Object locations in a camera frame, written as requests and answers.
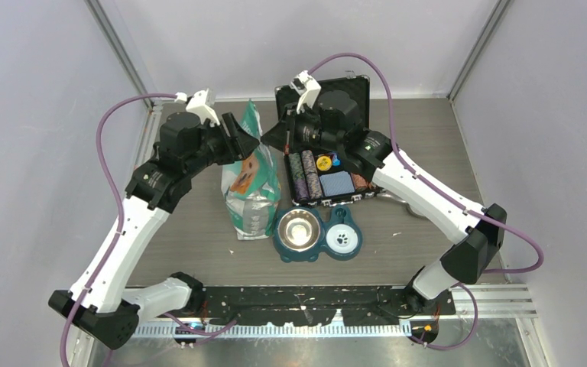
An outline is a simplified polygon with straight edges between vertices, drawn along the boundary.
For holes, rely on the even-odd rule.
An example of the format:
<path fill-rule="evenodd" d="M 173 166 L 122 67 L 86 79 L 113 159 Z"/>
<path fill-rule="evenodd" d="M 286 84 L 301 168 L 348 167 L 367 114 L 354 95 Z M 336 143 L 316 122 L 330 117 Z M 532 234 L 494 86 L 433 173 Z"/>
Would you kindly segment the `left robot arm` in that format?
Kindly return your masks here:
<path fill-rule="evenodd" d="M 54 291 L 49 305 L 111 350 L 121 348 L 137 327 L 179 310 L 196 316 L 204 305 L 203 285 L 181 271 L 150 287 L 125 287 L 141 255 L 177 204 L 207 167 L 248 158 L 259 146 L 229 112 L 219 125 L 191 112 L 176 112 L 160 127 L 151 158 L 132 174 L 118 218 L 77 284 Z"/>

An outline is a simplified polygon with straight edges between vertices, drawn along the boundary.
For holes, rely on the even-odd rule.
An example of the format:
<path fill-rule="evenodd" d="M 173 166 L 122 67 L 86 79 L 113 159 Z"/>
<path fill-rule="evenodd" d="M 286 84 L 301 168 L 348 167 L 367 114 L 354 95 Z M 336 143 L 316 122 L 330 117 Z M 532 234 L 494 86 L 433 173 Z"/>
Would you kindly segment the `green pet food bag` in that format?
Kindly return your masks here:
<path fill-rule="evenodd" d="M 248 158 L 224 165 L 221 193 L 239 240 L 270 237 L 281 200 L 277 162 L 270 148 L 259 142 Z"/>

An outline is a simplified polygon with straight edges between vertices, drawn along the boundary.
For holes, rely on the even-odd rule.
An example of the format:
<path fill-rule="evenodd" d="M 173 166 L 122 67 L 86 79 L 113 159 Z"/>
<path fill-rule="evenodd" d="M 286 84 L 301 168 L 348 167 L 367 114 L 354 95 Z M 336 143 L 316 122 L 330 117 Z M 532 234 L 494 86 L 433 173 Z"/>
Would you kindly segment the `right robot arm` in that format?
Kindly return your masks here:
<path fill-rule="evenodd" d="M 405 200 L 452 242 L 404 288 L 402 298 L 414 313 L 426 313 L 458 283 L 475 284 L 502 246 L 504 230 L 495 223 L 506 221 L 503 208 L 485 208 L 421 169 L 389 137 L 367 127 L 347 93 L 324 93 L 314 108 L 288 106 L 261 140 L 284 153 L 334 151 L 348 172 Z"/>

